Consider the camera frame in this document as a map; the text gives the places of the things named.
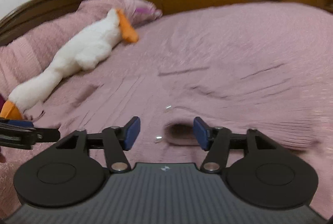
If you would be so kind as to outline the dark wooden headboard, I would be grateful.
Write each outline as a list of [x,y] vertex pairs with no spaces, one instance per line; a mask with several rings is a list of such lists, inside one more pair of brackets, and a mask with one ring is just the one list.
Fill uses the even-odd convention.
[[1,46],[44,22],[75,12],[85,0],[30,0],[1,19]]

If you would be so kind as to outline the pink floral bedspread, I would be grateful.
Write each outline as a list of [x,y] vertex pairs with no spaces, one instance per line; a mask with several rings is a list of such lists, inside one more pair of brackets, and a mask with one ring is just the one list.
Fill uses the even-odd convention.
[[72,76],[26,111],[62,136],[139,116],[130,163],[200,163],[193,119],[236,133],[256,128],[312,165],[312,207],[332,216],[332,15],[284,3],[241,4],[165,16]]

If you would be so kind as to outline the white goose plush toy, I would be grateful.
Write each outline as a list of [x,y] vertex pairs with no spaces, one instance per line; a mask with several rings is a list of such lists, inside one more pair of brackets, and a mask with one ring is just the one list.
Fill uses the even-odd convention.
[[23,112],[42,103],[59,83],[80,71],[91,71],[121,41],[136,43],[139,36],[120,9],[80,31],[54,55],[41,74],[18,85],[1,109],[1,118],[22,120]]

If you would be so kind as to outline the pink pillow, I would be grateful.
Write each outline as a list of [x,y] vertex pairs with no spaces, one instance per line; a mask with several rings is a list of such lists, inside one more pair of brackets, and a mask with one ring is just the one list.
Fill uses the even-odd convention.
[[67,41],[105,18],[112,8],[123,10],[134,27],[162,16],[145,0],[85,0],[75,12],[44,22],[1,46],[1,96],[7,98],[18,84],[43,72]]

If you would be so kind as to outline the pink knitted sweater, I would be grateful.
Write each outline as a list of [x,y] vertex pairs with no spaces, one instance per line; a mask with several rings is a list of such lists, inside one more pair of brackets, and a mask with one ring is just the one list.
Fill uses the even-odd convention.
[[332,65],[307,63],[205,63],[136,66],[107,74],[98,67],[61,84],[29,117],[62,136],[78,129],[96,133],[141,119],[127,153],[131,163],[199,161],[193,119],[238,133],[258,128],[291,149],[316,138],[332,98]]

